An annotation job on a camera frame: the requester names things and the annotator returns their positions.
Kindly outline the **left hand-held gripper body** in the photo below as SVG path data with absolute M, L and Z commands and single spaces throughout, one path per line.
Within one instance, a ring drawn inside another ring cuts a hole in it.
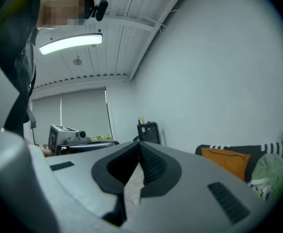
M 52 124 L 48 148 L 54 155 L 65 155 L 99 150 L 118 144 L 114 140 L 91 140 L 85 131 Z

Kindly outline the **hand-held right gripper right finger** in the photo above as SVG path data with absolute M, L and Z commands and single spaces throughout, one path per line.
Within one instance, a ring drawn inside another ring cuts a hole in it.
M 180 180 L 182 175 L 180 163 L 145 142 L 140 142 L 139 148 L 139 163 L 144 174 L 144 187 L 141 189 L 140 197 L 165 195 Z

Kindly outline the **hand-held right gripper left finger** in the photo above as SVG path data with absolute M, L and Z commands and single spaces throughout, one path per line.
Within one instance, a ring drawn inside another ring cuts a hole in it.
M 124 187 L 139 163 L 139 152 L 139 143 L 132 142 L 95 162 L 91 170 L 100 189 L 116 197 L 113 210 L 102 217 L 116 226 L 121 226 L 127 219 Z

